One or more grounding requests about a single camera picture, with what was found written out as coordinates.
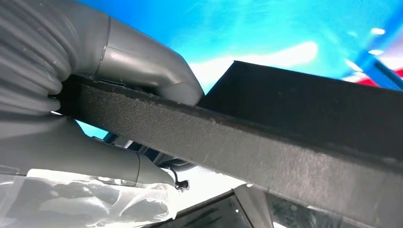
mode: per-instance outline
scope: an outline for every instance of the clear plastic sheet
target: clear plastic sheet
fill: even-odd
[[[174,218],[179,193],[82,174],[31,170],[0,174],[0,228],[137,227]]]

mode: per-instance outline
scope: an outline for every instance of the blue surface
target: blue surface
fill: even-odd
[[[89,124],[83,123],[81,121],[76,120],[78,125],[80,125],[81,129],[84,131],[84,133],[86,135],[88,135],[89,137],[97,137],[100,139],[103,139],[106,134],[108,133],[107,131],[104,131],[102,129],[99,129],[97,127],[91,126]]]
[[[403,24],[400,0],[80,1],[177,51],[205,92],[232,60],[331,78],[371,73],[368,51]]]

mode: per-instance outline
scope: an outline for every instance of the black wire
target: black wire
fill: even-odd
[[[176,171],[172,167],[169,167],[169,169],[173,172],[173,175],[175,176],[175,184],[177,184],[179,182],[178,181],[178,174],[176,173]]]

